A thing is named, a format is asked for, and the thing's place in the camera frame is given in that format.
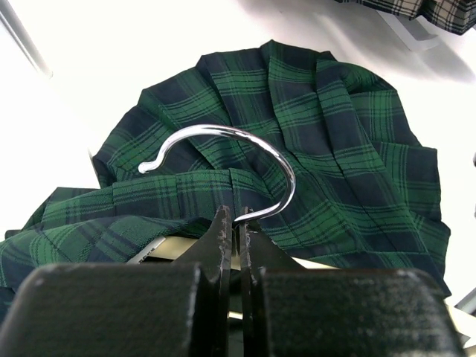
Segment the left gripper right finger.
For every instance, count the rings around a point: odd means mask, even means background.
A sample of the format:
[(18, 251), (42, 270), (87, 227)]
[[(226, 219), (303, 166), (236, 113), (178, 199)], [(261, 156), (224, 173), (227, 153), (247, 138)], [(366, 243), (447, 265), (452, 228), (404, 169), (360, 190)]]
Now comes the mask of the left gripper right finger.
[(413, 268), (307, 269), (255, 221), (237, 228), (245, 356), (463, 356), (433, 278)]

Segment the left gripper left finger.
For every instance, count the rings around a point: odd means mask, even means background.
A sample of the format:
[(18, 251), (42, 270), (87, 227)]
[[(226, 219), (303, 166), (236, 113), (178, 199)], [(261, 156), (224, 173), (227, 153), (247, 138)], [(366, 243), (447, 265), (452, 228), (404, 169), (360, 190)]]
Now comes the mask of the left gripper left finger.
[(50, 264), (21, 284), (3, 356), (226, 356), (227, 207), (172, 263)]

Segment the green plaid skirt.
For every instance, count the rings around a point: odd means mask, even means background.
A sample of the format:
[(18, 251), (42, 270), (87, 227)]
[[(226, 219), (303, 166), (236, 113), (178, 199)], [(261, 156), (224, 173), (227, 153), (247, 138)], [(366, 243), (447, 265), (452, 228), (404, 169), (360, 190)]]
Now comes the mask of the green plaid skirt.
[(198, 238), (217, 209), (261, 210), (286, 181), (264, 152), (230, 138), (175, 145), (174, 132), (232, 126), (276, 147), (297, 188), (260, 226), (293, 257), (339, 268), (417, 268), (443, 284), (450, 237), (440, 212), (437, 151), (409, 128), (394, 87), (328, 52), (270, 41), (204, 55), (144, 89), (92, 163), (99, 188), (57, 188), (1, 243), (1, 312), (22, 281), (51, 263), (125, 263), (153, 239)]

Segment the navy beige plaid skirt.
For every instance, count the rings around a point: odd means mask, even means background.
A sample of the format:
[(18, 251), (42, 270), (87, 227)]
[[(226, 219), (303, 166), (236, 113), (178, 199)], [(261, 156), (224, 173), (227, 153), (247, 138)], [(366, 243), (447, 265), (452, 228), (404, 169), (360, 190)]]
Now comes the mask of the navy beige plaid skirt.
[(475, 26), (475, 0), (342, 0), (373, 10), (416, 19), (422, 16), (449, 33), (463, 35)]

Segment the metal clothes rack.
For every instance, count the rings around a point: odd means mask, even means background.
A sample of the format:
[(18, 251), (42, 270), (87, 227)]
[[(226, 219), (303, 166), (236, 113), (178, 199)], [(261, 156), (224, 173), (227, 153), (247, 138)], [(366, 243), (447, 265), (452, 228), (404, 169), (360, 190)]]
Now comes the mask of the metal clothes rack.
[(429, 33), (417, 20), (379, 10), (376, 12), (410, 51), (427, 51), (440, 44), (438, 35)]

